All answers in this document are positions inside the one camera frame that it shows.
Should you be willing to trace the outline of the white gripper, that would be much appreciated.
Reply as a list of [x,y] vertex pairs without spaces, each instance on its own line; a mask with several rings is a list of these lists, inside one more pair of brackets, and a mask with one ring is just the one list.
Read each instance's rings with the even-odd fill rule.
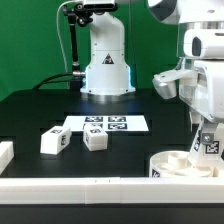
[[224,61],[194,60],[189,72],[179,81],[179,97],[195,110],[189,112],[191,131],[198,129],[201,115],[210,121],[201,128],[201,142],[210,145],[216,130],[211,122],[224,122]]

